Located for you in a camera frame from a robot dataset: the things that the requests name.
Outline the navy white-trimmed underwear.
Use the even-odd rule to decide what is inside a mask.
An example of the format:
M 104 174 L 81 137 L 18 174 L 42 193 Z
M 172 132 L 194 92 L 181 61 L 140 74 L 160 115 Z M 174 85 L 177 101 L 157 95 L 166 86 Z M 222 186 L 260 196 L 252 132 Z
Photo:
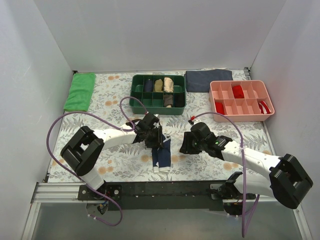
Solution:
M 171 137 L 162 135 L 163 147 L 154 147 L 151 150 L 152 166 L 155 174 L 168 174 L 171 170 Z

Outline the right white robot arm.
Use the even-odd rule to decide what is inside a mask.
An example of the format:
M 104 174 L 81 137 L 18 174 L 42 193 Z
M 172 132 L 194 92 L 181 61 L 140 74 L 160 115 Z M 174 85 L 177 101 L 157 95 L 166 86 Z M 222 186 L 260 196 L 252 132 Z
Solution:
M 222 198 L 237 199 L 243 194 L 274 197 L 289 209 L 296 209 L 313 186 L 313 181 L 298 159 L 286 154 L 283 157 L 241 147 L 227 136 L 216 136 L 204 122 L 191 126 L 183 135 L 182 154 L 197 155 L 206 152 L 213 158 L 242 165 L 254 171 L 233 173 L 223 185 L 214 191 Z

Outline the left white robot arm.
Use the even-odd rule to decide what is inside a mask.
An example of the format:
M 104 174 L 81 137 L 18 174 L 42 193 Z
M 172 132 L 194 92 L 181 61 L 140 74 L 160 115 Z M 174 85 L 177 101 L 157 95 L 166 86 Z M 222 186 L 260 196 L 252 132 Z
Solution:
M 95 164 L 103 149 L 144 142 L 147 148 L 163 147 L 162 127 L 157 115 L 147 113 L 133 124 L 126 123 L 120 129 L 92 130 L 81 127 L 62 148 L 60 155 L 75 174 L 90 186 L 89 194 L 95 200 L 106 196 L 105 181 Z

